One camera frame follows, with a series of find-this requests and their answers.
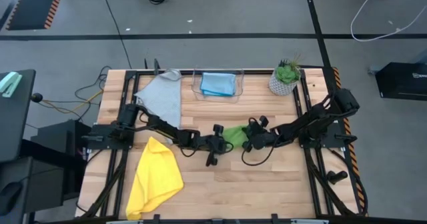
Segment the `clear plastic container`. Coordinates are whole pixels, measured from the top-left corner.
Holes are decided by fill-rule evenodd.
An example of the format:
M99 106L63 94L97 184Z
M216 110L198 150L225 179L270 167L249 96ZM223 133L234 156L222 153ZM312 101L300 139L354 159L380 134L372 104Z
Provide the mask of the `clear plastic container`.
M200 89L201 80L203 79L203 73L228 73L234 74L236 78L234 79L235 92L232 96L214 96L214 95L205 95ZM244 80L244 70L243 69L198 69L193 70L193 81L191 83L191 90L194 92L197 100L200 101L216 101L224 103L236 103L239 101L239 96L243 93L243 80Z

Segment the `succulent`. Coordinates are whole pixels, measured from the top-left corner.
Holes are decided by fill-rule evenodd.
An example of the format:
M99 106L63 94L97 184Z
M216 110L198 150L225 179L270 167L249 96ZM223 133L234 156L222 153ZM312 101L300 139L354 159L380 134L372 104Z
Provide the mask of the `succulent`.
M301 73L298 69L298 58L290 61L284 59L280 61L279 67L276 68L276 78L285 84L290 84L300 80Z

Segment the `orange and black striped tape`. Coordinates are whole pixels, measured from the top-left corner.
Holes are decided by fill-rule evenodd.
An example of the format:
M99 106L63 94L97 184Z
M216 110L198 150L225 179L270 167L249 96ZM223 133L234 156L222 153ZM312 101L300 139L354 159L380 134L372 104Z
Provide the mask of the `orange and black striped tape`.
M51 8L46 17L45 28L49 29L52 26L53 18L55 17L56 11L58 10L60 0L52 0Z
M335 76L335 82L336 82L337 88L341 89L340 74L338 73L338 69L336 67L334 67L334 76ZM350 131L350 122L348 121L347 118L344 118L344 129L346 130L347 135L352 134L352 132ZM359 177L360 172L359 172L359 168L358 168L358 161L356 158L356 154L354 152L354 144L353 143L350 143L348 145L348 151L350 152L350 158L352 160L353 171ZM361 208L365 208L365 198L363 196L362 188L359 186L358 183L356 183L356 188L358 190L359 204L360 204Z
M8 22L7 22L7 24L6 24L6 30L9 30L9 27L10 27L11 21L12 21L12 19L13 19L13 16L15 15L16 9L18 8L18 6L19 6L19 3L20 3L20 2L21 2L21 0L18 0L18 1L16 2L15 7L13 8L12 14L11 14L11 16L9 17L9 20L8 20Z

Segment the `wooden tabletop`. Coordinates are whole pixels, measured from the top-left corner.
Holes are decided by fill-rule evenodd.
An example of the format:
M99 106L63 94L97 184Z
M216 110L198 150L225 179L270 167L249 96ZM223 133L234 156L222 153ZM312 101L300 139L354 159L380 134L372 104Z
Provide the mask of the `wooden tabletop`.
M305 72L314 105L328 94L326 82L321 69L306 69ZM109 71L97 120L99 124L116 120L124 75L125 70ZM225 128L246 125L249 117L258 119L260 115L269 119L268 128L295 120L297 114L293 95L274 95L268 89L269 78L269 75L245 75L244 92L237 103L216 103L198 101L191 90L191 77L184 77L181 85L181 127L197 129L202 135L207 135L212 133L214 124ZM141 77L139 89L152 79L153 76ZM303 102L300 84L298 88ZM137 126L143 125L139 120L137 122ZM164 137L152 131L135 134L135 143L127 158L119 215L121 219L126 218L125 209L135 170L151 136L166 143ZM217 166L206 167L207 152L198 151L193 157L187 158L176 146L166 145L175 154L184 188L155 211L143 213L142 219L152 219L154 214L160 214L162 219L269 219L272 213L277 213L279 218L315 217L304 152L298 141L275 149L268 161L257 167L242 163L240 148L220 155ZM269 151L270 148L246 153L246 161L259 162ZM104 150L87 166L79 198L80 207L88 209L103 189L110 153ZM342 161L329 151L323 150L323 155L326 171L348 171ZM118 164L121 154L117 156ZM326 213L323 191L320 185L317 186L322 212ZM331 186L347 207L357 212L350 178ZM114 188L109 198L108 215L113 213L115 193ZM82 214L82 211L76 211L76 216Z

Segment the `yellow cable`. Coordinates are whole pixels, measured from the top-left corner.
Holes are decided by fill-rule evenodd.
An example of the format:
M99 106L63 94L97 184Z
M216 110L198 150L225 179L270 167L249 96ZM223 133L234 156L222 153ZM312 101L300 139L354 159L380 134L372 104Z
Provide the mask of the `yellow cable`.
M80 104L80 105L78 105L78 106L76 106L74 109L72 109L71 111L62 111L62 110L60 110L60 108L59 107L57 107L57 106L55 106L54 104L52 104L49 100L42 100L42 102L44 102L44 103L46 103L46 104L48 104L48 105L50 105L51 107L53 107L55 110L57 110L58 112L60 112L60 113L64 113L64 114L68 114L68 113L73 113L75 110L77 110L77 109L79 109L80 107L82 107L84 104L86 104L86 103L88 103L88 102L90 102L90 101L92 101L94 98L96 98L97 96L99 96L100 94L102 94L103 93L103 91L102 90L100 90L100 91L98 91L96 94L94 94L92 97L90 97L88 100L86 100L86 101L84 101L82 104Z

